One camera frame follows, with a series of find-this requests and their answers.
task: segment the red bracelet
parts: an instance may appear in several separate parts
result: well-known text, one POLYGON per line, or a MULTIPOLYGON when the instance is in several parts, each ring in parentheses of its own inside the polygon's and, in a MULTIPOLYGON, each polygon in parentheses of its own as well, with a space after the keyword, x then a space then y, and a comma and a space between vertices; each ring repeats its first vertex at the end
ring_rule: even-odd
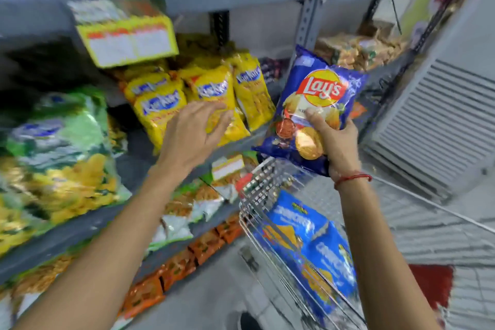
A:
POLYGON ((347 182, 348 180, 352 180, 352 179, 359 179, 361 177, 367 177, 369 182, 371 180, 373 180, 371 175, 365 174, 364 172, 358 172, 358 173, 351 175, 351 176, 344 176, 344 177, 339 178, 334 184, 334 189, 337 189, 337 186, 343 182, 347 182))

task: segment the blue doritos-style chip bag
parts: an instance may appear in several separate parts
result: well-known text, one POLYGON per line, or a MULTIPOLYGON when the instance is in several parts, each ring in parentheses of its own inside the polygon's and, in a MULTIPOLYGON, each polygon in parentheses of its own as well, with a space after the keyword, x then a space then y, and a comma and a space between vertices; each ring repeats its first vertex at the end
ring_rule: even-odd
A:
MULTIPOLYGON (((349 297, 355 292, 356 271, 349 246, 333 222, 329 222, 323 235, 303 248, 302 254, 342 295, 349 297)), ((304 266, 301 273, 306 278, 314 299, 323 311, 329 314, 335 307, 329 295, 339 301, 338 294, 311 267, 304 266)))
POLYGON ((328 221, 325 216, 306 206, 285 190, 280 191, 275 206, 268 212, 268 217, 292 244, 292 246, 288 244, 270 225, 264 226, 263 236, 279 254, 293 251, 293 246, 300 249, 308 244, 315 233, 328 221))
POLYGON ((263 144, 254 150, 328 176, 321 136, 304 112, 316 109, 330 127, 342 129, 366 79, 363 73, 328 65, 311 51, 296 46, 296 58, 272 125, 263 144))

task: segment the louvered vent panel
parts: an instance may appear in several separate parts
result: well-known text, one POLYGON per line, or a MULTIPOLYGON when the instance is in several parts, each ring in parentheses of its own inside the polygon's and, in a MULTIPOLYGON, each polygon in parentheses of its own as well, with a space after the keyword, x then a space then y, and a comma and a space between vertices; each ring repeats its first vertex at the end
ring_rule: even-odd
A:
POLYGON ((436 60, 391 112, 371 147, 392 153, 387 158, 408 174, 420 172, 433 187, 455 192, 466 176, 491 165, 495 79, 436 60))

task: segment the lay's chip bag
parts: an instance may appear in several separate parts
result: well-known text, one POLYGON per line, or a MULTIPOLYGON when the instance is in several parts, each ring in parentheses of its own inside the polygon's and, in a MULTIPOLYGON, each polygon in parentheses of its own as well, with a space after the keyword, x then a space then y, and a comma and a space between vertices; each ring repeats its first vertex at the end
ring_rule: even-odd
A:
MULTIPOLYGON (((323 235, 303 248, 302 254, 346 298, 355 292, 356 271, 349 246, 333 222, 329 222, 323 235)), ((337 292, 309 265, 304 264, 301 273, 307 280, 313 298, 329 314, 335 307, 330 296, 339 301, 337 292)))
POLYGON ((250 130, 269 122, 275 114, 259 61, 251 54, 235 54, 228 59, 234 66, 234 90, 250 130))
POLYGON ((312 52, 296 46, 296 58, 272 125, 263 144, 254 150, 328 176, 323 141, 304 112, 316 109, 330 127, 342 129, 366 80, 363 73, 328 65, 312 52))
POLYGON ((149 91, 155 91, 160 85, 170 82, 170 76, 166 73, 149 73, 137 77, 126 85, 124 96, 133 105, 136 98, 149 91))
POLYGON ((182 88, 182 82, 171 81, 137 97, 134 102, 134 112, 155 146, 155 153, 161 148, 167 123, 187 105, 182 88))
POLYGON ((308 244, 327 219, 316 210, 306 206, 293 195, 281 190, 277 202, 268 217, 292 245, 270 225, 263 227, 263 236, 270 241, 279 254, 294 251, 308 244))
MULTIPOLYGON (((218 144, 219 146, 250 135, 241 120, 241 116, 236 112, 232 82, 232 68, 228 65, 221 65, 213 70, 206 70, 202 74, 189 79, 189 85, 194 99, 206 102, 220 101, 227 106, 227 109, 234 111, 232 122, 227 127, 227 131, 218 144)), ((220 119, 220 115, 224 111, 216 111, 210 116, 207 123, 207 133, 211 133, 214 130, 220 119)))

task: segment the black shoe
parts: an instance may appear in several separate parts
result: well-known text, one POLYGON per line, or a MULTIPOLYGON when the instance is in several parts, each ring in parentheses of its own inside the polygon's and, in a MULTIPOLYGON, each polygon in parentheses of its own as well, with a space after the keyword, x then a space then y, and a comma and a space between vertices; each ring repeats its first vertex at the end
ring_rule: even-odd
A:
POLYGON ((263 330, 259 322, 249 312, 241 313, 237 322, 238 330, 263 330))

